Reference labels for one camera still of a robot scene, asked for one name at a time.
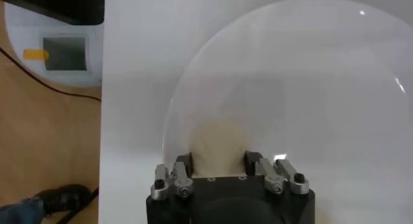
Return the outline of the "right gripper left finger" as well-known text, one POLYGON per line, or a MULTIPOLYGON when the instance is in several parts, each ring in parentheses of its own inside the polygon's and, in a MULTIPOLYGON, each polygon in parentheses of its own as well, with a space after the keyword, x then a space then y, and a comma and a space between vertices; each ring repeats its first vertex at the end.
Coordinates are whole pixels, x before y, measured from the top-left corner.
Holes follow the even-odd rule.
POLYGON ((194 191, 192 179, 192 156, 190 153, 178 156, 172 166, 172 171, 165 164, 156 166, 155 180, 150 187, 152 200, 166 200, 169 195, 187 198, 194 191))

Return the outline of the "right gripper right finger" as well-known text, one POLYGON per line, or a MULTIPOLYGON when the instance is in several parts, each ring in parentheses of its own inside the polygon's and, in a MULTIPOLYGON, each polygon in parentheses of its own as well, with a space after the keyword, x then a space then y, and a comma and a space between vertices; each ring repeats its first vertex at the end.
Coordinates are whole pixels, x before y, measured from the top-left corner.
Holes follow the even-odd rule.
POLYGON ((244 155, 247 176, 263 176, 264 187, 273 194, 282 194, 289 189, 293 194, 309 193, 309 182, 287 159, 276 159, 271 163, 259 152, 246 151, 244 155))

